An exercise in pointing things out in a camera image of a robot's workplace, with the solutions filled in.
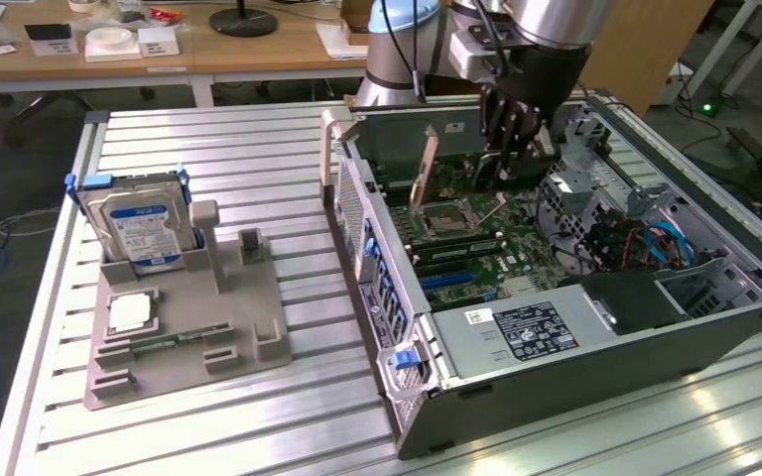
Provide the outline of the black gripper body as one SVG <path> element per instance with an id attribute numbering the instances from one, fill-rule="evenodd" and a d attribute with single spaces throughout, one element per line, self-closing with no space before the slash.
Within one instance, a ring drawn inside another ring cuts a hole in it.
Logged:
<path id="1" fill-rule="evenodd" d="M 505 53 L 505 67 L 483 91 L 483 125 L 497 116 L 500 102 L 533 110 L 536 120 L 551 125 L 553 113 L 567 99 L 591 54 L 591 46 L 560 50 L 536 44 Z"/>

